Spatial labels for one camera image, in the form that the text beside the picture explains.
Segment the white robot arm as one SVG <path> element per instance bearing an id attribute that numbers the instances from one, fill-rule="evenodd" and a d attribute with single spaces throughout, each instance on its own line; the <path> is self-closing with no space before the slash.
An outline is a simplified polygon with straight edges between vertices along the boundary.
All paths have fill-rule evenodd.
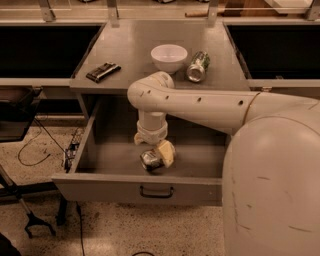
<path id="1" fill-rule="evenodd" d="M 177 89 L 164 72 L 131 84 L 137 142 L 172 115 L 231 135 L 222 175 L 226 256 L 320 256 L 320 109 L 316 99 Z"/>

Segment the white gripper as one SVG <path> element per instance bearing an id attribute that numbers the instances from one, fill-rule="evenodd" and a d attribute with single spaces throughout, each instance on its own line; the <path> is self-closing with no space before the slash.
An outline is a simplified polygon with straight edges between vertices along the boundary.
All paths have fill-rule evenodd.
<path id="1" fill-rule="evenodd" d="M 134 135 L 134 143 L 136 145 L 140 145 L 141 143 L 147 143 L 149 145 L 157 144 L 157 155 L 162 160 L 164 166 L 169 168 L 174 162 L 176 150 L 170 141 L 164 140 L 167 135 L 167 122 L 164 122 L 164 125 L 156 130 L 149 130 L 143 127 L 140 122 L 137 122 L 137 133 Z"/>

